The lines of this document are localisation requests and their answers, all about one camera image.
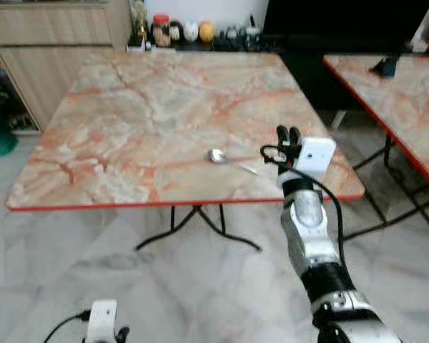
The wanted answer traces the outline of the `red lid glass jar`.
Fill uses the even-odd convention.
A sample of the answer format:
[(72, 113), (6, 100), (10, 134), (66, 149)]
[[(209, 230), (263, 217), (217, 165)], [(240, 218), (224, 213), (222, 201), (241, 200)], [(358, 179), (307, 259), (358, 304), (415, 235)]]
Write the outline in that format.
[(168, 14), (155, 14), (152, 17), (150, 33), (152, 33), (153, 44), (158, 48), (169, 48), (171, 46), (169, 24), (171, 24), (171, 19)]

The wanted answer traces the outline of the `black television console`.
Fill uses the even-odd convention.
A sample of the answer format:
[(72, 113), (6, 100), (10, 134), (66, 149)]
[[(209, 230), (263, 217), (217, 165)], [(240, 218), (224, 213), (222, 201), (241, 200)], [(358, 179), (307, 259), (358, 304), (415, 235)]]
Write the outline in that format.
[(361, 110), (326, 54), (401, 52), (429, 0), (269, 0), (264, 39), (317, 111)]

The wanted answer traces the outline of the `black metal table leg frame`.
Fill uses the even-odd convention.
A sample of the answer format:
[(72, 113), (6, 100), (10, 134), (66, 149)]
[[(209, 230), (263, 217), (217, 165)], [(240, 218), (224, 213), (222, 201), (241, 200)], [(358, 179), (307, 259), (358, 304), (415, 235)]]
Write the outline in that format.
[(408, 201), (413, 206), (413, 209), (407, 210), (406, 212), (403, 212), (395, 217), (387, 217), (385, 212), (379, 209), (377, 199), (372, 196), (370, 190), (365, 189), (364, 196), (375, 213), (375, 216), (378, 217), (379, 223), (366, 229), (362, 229), (362, 231), (345, 233), (345, 235), (342, 236), (342, 242), (350, 241), (350, 239), (354, 239), (368, 233), (382, 231), (382, 229), (387, 229), (388, 227), (391, 227), (395, 224), (404, 222), (405, 219), (410, 219), (416, 216), (423, 218), (427, 225), (429, 225), (429, 199), (426, 202), (418, 202), (418, 195), (423, 192), (429, 192), (429, 177), (423, 177), (423, 185), (410, 189), (410, 187), (407, 186), (404, 172), (391, 163), (392, 151), (398, 147), (400, 147), (400, 145), (395, 143), (395, 140), (391, 137), (391, 135), (386, 134), (383, 146), (375, 151), (375, 153), (372, 153), (371, 156), (365, 160), (362, 160), (362, 162), (357, 163), (354, 167), (354, 170), (356, 172), (359, 169), (362, 169), (362, 167), (372, 164), (378, 158), (382, 158), (385, 171), (387, 171), (395, 186), (397, 186), (398, 189), (407, 197)]
[(256, 252), (262, 252), (262, 248), (256, 242), (251, 241), (241, 236), (237, 236), (228, 232), (227, 226), (227, 213), (225, 213), (225, 206), (223, 204), (217, 205), (217, 214), (218, 220), (215, 222), (211, 216), (205, 211), (205, 205), (194, 204), (189, 206), (189, 211), (182, 217), (182, 219), (177, 220), (177, 207), (171, 206), (169, 210), (169, 225), (168, 229), (165, 232), (155, 234), (150, 236), (148, 239), (143, 239), (134, 249), (136, 252), (140, 251), (144, 247), (150, 245), (150, 243), (155, 243), (161, 241), (162, 239), (171, 237), (175, 235), (176, 232), (181, 231), (189, 222), (194, 218), (201, 218), (202, 221), (212, 232), (216, 235), (222, 237), (223, 239), (228, 239), (228, 241), (244, 243), (247, 246), (250, 246)]

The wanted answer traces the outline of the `light wooden cabinet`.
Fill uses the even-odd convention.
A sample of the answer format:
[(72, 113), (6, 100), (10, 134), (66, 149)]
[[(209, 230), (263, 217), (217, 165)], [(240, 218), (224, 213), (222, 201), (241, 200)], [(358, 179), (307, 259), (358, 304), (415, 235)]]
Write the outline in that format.
[(39, 131), (88, 59), (124, 48), (129, 0), (0, 0), (0, 62)]

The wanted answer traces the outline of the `small black holder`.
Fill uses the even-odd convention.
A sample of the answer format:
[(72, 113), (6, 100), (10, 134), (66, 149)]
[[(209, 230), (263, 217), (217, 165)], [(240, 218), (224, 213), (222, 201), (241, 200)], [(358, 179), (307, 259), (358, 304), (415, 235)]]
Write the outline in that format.
[(384, 59), (379, 60), (376, 65), (372, 66), (369, 71), (381, 79), (394, 78), (398, 60), (400, 60), (400, 56), (385, 56)]

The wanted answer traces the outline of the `white round figurine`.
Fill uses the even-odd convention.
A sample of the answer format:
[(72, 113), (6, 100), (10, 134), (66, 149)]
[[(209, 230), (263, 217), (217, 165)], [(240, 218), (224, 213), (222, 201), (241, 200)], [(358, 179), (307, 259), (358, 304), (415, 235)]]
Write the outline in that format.
[(200, 32), (199, 23), (196, 21), (188, 21), (183, 25), (183, 39), (186, 43), (194, 43), (198, 39)]

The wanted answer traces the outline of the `silver metal spoon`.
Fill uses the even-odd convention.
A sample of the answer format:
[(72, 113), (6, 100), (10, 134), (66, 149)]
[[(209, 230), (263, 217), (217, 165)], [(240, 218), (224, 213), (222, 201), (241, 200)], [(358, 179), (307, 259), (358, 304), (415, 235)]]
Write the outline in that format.
[(238, 169), (243, 169), (251, 174), (260, 174), (257, 170), (252, 169), (252, 167), (246, 166), (246, 164), (241, 164), (231, 160), (227, 154), (219, 148), (212, 148), (207, 152), (206, 156), (214, 164), (231, 164), (232, 166), (236, 166)]

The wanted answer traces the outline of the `orange round ornament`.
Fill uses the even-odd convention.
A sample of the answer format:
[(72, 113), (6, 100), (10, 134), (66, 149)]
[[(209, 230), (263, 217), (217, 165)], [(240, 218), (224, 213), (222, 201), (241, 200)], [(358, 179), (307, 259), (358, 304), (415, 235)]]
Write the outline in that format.
[(217, 27), (211, 21), (202, 21), (198, 25), (198, 39), (204, 43), (210, 43), (215, 38)]

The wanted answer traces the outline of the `dark small ornaments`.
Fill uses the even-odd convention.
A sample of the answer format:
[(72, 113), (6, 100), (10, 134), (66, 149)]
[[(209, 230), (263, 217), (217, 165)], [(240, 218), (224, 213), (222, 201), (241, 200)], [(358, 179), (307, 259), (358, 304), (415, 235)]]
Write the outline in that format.
[(215, 37), (215, 50), (257, 52), (262, 49), (261, 29), (256, 26), (228, 26)]

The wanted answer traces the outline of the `dark small figurine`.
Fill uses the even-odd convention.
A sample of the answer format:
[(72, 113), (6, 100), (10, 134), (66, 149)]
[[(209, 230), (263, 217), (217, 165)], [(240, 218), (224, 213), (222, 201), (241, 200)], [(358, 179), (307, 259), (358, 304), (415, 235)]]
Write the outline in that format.
[(179, 21), (172, 21), (169, 23), (169, 38), (171, 39), (171, 44), (176, 45), (183, 42), (184, 29), (183, 25)]

